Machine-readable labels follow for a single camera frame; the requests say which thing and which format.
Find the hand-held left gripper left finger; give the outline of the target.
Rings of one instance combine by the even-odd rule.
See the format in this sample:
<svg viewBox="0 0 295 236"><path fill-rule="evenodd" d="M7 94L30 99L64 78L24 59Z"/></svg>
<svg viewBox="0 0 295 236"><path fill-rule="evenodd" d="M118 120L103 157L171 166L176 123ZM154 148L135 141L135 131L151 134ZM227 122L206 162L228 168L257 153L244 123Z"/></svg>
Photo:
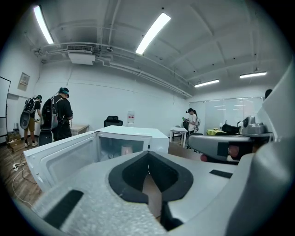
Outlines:
<svg viewBox="0 0 295 236"><path fill-rule="evenodd" d="M67 193L77 190L83 195L58 227L60 231L71 236L166 236L147 204L124 201L109 184L110 171L135 156L137 153L83 167L44 192L32 210L44 219Z"/></svg>

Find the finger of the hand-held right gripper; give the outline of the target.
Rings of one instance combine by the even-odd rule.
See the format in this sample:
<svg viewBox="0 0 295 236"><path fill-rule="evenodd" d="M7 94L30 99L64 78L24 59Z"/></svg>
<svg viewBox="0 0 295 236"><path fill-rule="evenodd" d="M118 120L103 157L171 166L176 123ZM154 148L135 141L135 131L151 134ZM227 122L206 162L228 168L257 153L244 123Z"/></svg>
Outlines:
<svg viewBox="0 0 295 236"><path fill-rule="evenodd" d="M273 134L191 135L188 145L202 154L202 161L228 163L240 161L242 156L256 152L262 145L273 140Z"/></svg>

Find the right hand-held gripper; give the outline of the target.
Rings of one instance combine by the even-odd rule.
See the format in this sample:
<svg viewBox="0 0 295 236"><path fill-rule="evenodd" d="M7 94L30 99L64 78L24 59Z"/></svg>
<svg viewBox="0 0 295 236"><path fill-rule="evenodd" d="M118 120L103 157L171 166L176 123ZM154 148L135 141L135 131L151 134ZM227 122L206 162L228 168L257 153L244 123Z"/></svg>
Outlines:
<svg viewBox="0 0 295 236"><path fill-rule="evenodd" d="M241 130L242 136L251 138L269 137L271 142L279 142L295 136L295 60L270 95L263 101L255 116L255 123L248 121Z"/></svg>

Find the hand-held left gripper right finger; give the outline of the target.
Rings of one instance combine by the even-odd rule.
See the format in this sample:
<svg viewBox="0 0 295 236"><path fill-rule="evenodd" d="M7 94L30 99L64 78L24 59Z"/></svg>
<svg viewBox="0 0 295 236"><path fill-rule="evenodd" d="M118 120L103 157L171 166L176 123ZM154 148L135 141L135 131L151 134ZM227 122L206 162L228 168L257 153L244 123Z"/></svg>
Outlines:
<svg viewBox="0 0 295 236"><path fill-rule="evenodd" d="M155 179L168 217L149 232L154 236L248 236L262 231L293 184L294 153L294 138L268 143L234 167L150 152L149 161L158 161L173 179Z"/></svg>

